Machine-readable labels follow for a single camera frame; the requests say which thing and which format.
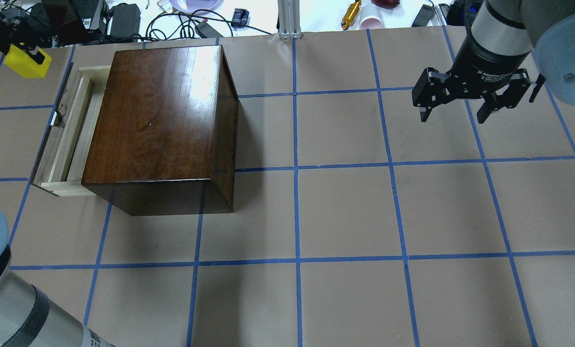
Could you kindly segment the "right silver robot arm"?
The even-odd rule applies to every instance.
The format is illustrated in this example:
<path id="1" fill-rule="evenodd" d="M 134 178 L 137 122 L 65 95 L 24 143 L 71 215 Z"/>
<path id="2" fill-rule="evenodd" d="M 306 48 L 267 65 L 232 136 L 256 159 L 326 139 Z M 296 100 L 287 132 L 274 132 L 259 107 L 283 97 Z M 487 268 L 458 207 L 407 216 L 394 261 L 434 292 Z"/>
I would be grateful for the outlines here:
<path id="1" fill-rule="evenodd" d="M 412 90 L 420 120 L 456 99 L 483 99 L 484 123 L 501 108 L 515 108 L 530 85 L 521 64 L 534 53 L 534 101 L 547 83 L 558 99 L 575 106 L 575 0 L 485 0 L 453 65 L 446 73 L 425 68 Z"/>

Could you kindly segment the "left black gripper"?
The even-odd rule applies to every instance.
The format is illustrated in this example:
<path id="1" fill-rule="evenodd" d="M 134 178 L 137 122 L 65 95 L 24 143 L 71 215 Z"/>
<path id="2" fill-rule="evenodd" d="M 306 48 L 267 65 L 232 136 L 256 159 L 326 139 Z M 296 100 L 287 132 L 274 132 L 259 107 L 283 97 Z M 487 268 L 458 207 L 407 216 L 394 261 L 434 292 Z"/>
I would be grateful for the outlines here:
<path id="1" fill-rule="evenodd" d="M 0 51 L 9 51 L 10 46 L 27 44 L 27 33 L 24 30 L 25 22 L 7 18 L 0 13 Z M 42 65 L 47 55 L 39 47 L 27 49 L 27 55 L 34 64 Z"/>

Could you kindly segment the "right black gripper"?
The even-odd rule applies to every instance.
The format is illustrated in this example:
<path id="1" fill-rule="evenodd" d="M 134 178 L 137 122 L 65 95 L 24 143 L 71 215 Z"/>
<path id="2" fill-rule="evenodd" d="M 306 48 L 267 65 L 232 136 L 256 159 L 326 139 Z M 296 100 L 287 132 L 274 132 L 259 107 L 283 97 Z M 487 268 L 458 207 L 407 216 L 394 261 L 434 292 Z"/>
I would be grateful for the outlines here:
<path id="1" fill-rule="evenodd" d="M 458 98 L 483 99 L 476 114 L 478 124 L 484 124 L 501 108 L 517 105 L 530 83 L 527 70 L 521 68 L 527 55 L 501 55 L 485 49 L 474 38 L 466 38 L 448 72 L 428 67 L 416 82 L 412 101 L 419 107 L 420 121 L 428 121 L 438 105 Z M 501 95 L 494 94 L 505 87 Z"/>

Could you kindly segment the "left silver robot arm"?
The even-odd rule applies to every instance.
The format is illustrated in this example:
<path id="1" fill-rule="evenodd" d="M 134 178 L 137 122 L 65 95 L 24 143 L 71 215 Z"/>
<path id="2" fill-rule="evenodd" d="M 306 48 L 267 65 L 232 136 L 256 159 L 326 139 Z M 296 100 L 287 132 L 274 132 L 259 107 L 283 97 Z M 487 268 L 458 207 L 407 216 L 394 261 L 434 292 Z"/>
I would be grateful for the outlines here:
<path id="1" fill-rule="evenodd" d="M 51 57 L 25 21 L 0 12 L 0 52 L 25 78 L 43 78 Z M 108 347 L 109 342 L 10 268 L 8 223 L 0 211 L 0 347 Z"/>

